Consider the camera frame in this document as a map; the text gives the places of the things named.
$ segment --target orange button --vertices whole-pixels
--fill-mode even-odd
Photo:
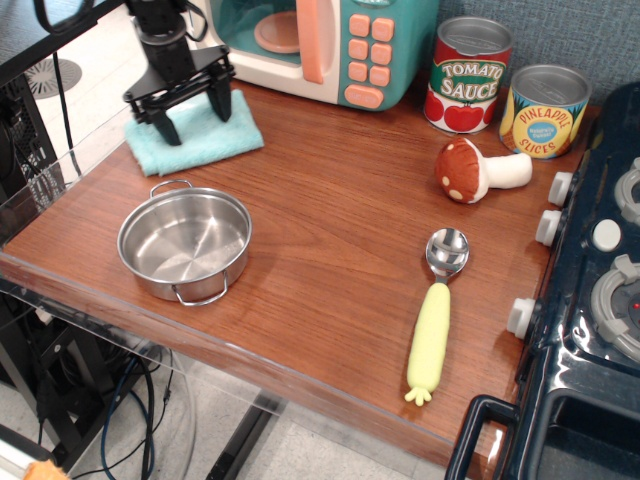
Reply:
[[[393,38],[395,23],[390,18],[376,18],[371,25],[371,36],[381,42],[389,42]]]
[[[371,19],[366,15],[355,14],[349,19],[349,33],[356,37],[366,37],[369,35],[369,25]]]
[[[371,67],[371,72],[369,73],[369,81],[378,86],[378,87],[386,87],[389,85],[389,81],[391,80],[391,70],[388,67],[379,67],[374,65]]]
[[[367,79],[367,65],[361,62],[351,62],[349,64],[349,78],[356,82],[364,82]]]
[[[386,43],[374,43],[371,47],[371,60],[380,65],[389,65],[393,48]]]
[[[366,40],[354,38],[349,40],[349,56],[356,60],[364,60],[369,56],[369,44]]]
[[[365,108],[378,108],[384,100],[384,94],[380,90],[363,85],[349,85],[344,96],[349,103]]]

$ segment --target can lid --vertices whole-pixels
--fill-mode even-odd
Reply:
[[[438,27],[438,38],[461,55],[495,55],[513,47],[507,27],[482,17],[454,17]]]
[[[568,107],[589,100],[591,82],[580,71],[561,65],[529,65],[513,74],[511,88],[542,105]]]

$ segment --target light blue towel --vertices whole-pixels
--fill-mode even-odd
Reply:
[[[145,176],[167,175],[264,147],[251,110],[240,90],[231,92],[232,114],[226,123],[211,108],[206,93],[170,109],[168,117],[182,145],[171,146],[153,125],[129,121],[125,138]]]

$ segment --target pineapple slices can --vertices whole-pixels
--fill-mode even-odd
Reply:
[[[591,96],[579,70],[529,65],[518,70],[500,124],[500,140],[532,158],[555,158],[571,149]]]

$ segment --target tomato sauce can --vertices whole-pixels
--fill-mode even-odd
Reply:
[[[436,127],[477,132],[493,118],[513,49],[513,34],[481,17],[454,17],[438,27],[424,113]]]
[[[514,73],[500,140],[532,158],[555,158],[571,149],[591,96],[591,83],[579,70],[529,65]]]

